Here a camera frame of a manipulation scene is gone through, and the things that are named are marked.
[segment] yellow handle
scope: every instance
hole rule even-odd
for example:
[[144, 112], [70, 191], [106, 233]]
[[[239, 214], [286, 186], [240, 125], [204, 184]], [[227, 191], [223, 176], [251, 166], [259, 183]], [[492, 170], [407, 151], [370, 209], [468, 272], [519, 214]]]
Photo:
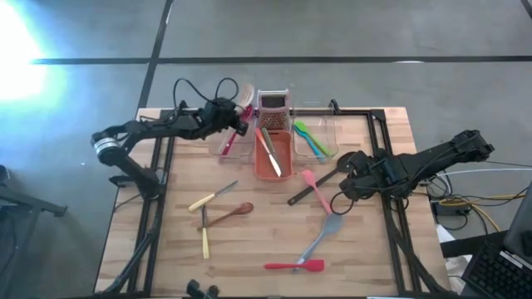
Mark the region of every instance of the yellow handle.
[[209, 241], [207, 241], [207, 228], [203, 228], [203, 259], [209, 259]]
[[194, 211], [195, 209], [197, 209], [197, 208], [201, 207], [202, 205], [206, 204], [208, 201], [210, 201], [213, 198], [214, 198], [214, 194], [211, 194], [211, 195], [207, 196], [204, 199], [200, 199], [197, 202], [192, 203], [192, 205], [189, 206], [189, 211], [190, 212]]

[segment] sunlight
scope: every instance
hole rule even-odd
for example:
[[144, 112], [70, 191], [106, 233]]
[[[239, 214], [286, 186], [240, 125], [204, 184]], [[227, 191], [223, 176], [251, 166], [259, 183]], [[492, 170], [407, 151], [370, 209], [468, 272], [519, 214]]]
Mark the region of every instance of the sunlight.
[[42, 90], [45, 66], [31, 66], [41, 51], [22, 17], [0, 0], [0, 103], [27, 99]]

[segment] red spatula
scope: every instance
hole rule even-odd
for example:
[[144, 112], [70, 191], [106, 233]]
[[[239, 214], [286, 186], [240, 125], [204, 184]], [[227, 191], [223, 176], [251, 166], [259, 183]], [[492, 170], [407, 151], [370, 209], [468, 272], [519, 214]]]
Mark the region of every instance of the red spatula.
[[308, 260], [302, 264], [283, 264], [283, 263], [267, 263], [264, 264], [264, 269], [285, 269], [285, 268], [305, 268], [310, 272], [321, 272], [325, 269], [325, 261], [323, 260]]

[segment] wooden table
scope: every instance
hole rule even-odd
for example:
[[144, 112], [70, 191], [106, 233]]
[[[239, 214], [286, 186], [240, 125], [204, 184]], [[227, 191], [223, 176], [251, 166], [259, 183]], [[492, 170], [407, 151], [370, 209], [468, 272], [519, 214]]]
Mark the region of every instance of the wooden table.
[[[385, 108], [385, 111], [394, 153], [415, 153], [406, 109]], [[158, 117], [159, 113], [160, 109], [139, 110], [139, 115], [152, 117]], [[364, 117], [335, 116], [334, 120], [339, 146], [335, 159], [348, 151], [372, 152]], [[383, 145], [382, 137], [378, 138]], [[149, 165], [153, 144], [153, 140], [140, 142], [131, 157], [139, 164]], [[309, 194], [292, 207], [286, 201], [306, 187], [297, 172], [311, 169], [319, 178], [335, 167], [335, 161], [325, 165], [296, 161], [296, 174], [291, 179], [270, 183], [255, 178], [251, 160], [220, 165], [219, 160], [209, 154], [205, 142], [176, 139], [174, 151], [152, 296], [185, 296], [190, 279], [197, 280], [204, 289], [217, 285], [223, 297], [396, 295], [378, 195], [359, 201], [343, 216], [340, 232], [326, 238], [316, 249], [313, 258], [325, 260], [324, 272], [302, 271], [293, 275], [285, 270], [263, 269], [266, 262], [295, 262], [317, 237], [325, 216], [318, 198]], [[320, 189], [330, 198], [344, 178], [344, 174], [337, 174]], [[196, 231], [200, 225], [200, 209], [190, 213], [187, 207], [236, 179], [239, 183], [231, 192], [208, 204], [209, 218], [221, 216], [243, 202], [253, 203], [255, 210], [209, 228], [211, 258], [204, 260], [201, 233]], [[135, 188], [121, 189], [116, 204], [136, 193]], [[338, 203], [345, 207], [349, 204], [345, 198]], [[97, 291], [109, 286], [130, 259], [140, 210], [141, 200], [135, 200], [115, 212], [96, 283]], [[406, 214], [417, 256], [436, 280], [448, 288], [445, 261], [426, 197], [412, 195]], [[406, 259], [402, 258], [401, 263], [410, 286]], [[143, 273], [141, 269], [139, 287]]]

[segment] concrete floor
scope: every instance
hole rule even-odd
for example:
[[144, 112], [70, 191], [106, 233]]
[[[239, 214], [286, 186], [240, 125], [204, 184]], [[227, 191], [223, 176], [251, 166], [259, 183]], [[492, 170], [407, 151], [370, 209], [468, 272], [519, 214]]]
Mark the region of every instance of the concrete floor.
[[[65, 218], [39, 220], [12, 297], [91, 293], [116, 196], [107, 177], [116, 170], [96, 160], [89, 139], [135, 114], [148, 69], [20, 66], [14, 58], [150, 57], [164, 5], [165, 0], [0, 4], [0, 20], [11, 22], [0, 29], [10, 29], [8, 47], [0, 48], [9, 66], [0, 70], [0, 164], [12, 169], [24, 192], [69, 207]], [[531, 28], [519, 0], [176, 0], [160, 56], [532, 55]], [[532, 62], [164, 65], [156, 68], [147, 106], [170, 106], [178, 77], [209, 93], [223, 76], [261, 89], [290, 88], [296, 100], [405, 106], [419, 150], [479, 129], [496, 148], [493, 160], [532, 164]], [[180, 98], [203, 105], [186, 88]], [[532, 173], [502, 172], [451, 177], [456, 193], [476, 195], [511, 194], [531, 179]], [[517, 207], [515, 202], [486, 210], [508, 228]], [[441, 221], [456, 226], [461, 219]], [[453, 234], [482, 233], [473, 215]]]

